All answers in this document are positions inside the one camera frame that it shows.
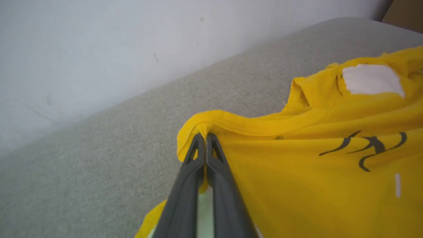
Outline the yellow cartoon face t-shirt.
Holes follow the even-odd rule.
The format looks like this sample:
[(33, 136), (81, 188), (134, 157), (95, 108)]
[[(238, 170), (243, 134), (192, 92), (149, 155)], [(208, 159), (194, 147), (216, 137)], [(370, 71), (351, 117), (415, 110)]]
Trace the yellow cartoon face t-shirt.
[(279, 113), (193, 115), (264, 238), (423, 238), (423, 45), (292, 80)]

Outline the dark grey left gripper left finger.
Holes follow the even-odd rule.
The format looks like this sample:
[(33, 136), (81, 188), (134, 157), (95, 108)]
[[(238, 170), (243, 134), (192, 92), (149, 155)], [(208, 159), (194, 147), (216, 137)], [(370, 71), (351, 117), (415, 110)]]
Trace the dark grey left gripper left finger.
[(205, 141), (196, 134), (176, 177), (152, 238), (196, 238), (199, 188), (204, 180)]

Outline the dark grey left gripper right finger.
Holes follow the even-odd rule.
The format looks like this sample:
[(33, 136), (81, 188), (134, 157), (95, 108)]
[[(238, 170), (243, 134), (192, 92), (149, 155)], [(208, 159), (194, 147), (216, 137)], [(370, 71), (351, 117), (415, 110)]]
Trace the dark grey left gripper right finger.
[(259, 238), (215, 134), (206, 138), (207, 180), (213, 188), (214, 238)]

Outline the brown cardboard box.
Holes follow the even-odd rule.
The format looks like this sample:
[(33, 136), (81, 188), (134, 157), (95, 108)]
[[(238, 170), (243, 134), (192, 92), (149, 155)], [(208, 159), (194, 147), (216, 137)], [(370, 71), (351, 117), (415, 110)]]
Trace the brown cardboard box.
[(382, 22), (423, 34), (423, 0), (393, 0)]

